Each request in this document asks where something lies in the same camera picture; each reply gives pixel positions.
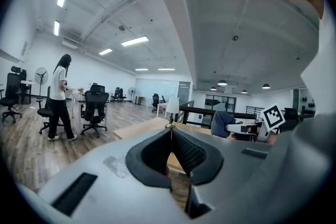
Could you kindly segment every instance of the fan head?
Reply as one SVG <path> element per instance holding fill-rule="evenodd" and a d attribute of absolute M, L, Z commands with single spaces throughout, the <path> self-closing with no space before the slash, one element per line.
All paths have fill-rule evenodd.
<path fill-rule="evenodd" d="M 35 72 L 35 80 L 38 84 L 44 84 L 48 80 L 48 71 L 44 67 L 40 67 Z"/>
<path fill-rule="evenodd" d="M 129 89 L 128 89 L 128 94 L 129 94 L 129 95 L 133 95 L 133 94 L 135 94 L 135 88 L 134 88 L 134 87 L 129 88 Z"/>

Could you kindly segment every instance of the ceiling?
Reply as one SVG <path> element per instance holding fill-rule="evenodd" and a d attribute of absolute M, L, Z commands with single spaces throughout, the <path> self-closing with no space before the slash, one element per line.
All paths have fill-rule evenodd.
<path fill-rule="evenodd" d="M 262 92 L 264 83 L 273 90 L 301 87 L 300 74 L 318 47 L 317 13 L 304 1 L 66 0 L 63 8 L 56 2 L 35 0 L 40 31 L 52 33 L 59 20 L 60 34 L 86 53 L 129 72 L 190 71 L 198 90 L 222 79 L 232 93 Z M 149 42 L 121 45 L 144 35 Z M 113 52 L 100 56 L 105 48 Z"/>
<path fill-rule="evenodd" d="M 79 43 L 82 51 L 135 72 L 135 68 L 175 68 L 188 72 L 179 37 L 163 0 L 36 0 L 38 29 L 54 31 L 60 21 L 60 36 Z M 122 42 L 147 36 L 149 42 L 124 47 Z M 111 48 L 112 53 L 99 52 Z"/>

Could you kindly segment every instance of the black pants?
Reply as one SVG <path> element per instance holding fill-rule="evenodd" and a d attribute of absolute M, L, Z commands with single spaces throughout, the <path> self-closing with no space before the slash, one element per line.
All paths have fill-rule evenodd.
<path fill-rule="evenodd" d="M 71 129 L 70 116 L 67 109 L 66 100 L 53 100 L 50 99 L 50 107 L 53 112 L 52 117 L 50 118 L 50 128 L 49 128 L 49 138 L 54 138 L 56 135 L 57 124 L 59 118 L 63 121 L 65 132 L 67 133 L 68 139 L 74 137 L 74 134 Z"/>

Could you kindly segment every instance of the standing woman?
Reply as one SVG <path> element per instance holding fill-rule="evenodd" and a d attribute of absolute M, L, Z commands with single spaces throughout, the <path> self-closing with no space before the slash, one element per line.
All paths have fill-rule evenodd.
<path fill-rule="evenodd" d="M 53 78 L 51 80 L 50 87 L 50 107 L 53 115 L 50 118 L 50 128 L 48 134 L 48 140 L 57 140 L 56 129 L 59 118 L 63 121 L 64 129 L 67 133 L 68 140 L 75 140 L 77 134 L 73 134 L 70 123 L 70 116 L 67 109 L 65 100 L 65 83 L 68 74 L 68 68 L 71 63 L 71 56 L 65 54 L 59 60 L 54 70 Z"/>

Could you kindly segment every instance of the table lamp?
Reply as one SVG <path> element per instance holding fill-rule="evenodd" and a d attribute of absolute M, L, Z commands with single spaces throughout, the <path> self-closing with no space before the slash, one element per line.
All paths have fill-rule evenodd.
<path fill-rule="evenodd" d="M 175 127 L 175 123 L 174 123 L 174 119 L 173 119 L 173 114 L 177 114 L 180 112 L 180 99 L 179 98 L 174 98 L 174 97 L 170 97 L 169 98 L 169 102 L 166 108 L 166 112 L 168 113 L 172 113 L 169 119 L 169 124 L 167 124 L 165 127 L 166 128 L 174 128 Z"/>

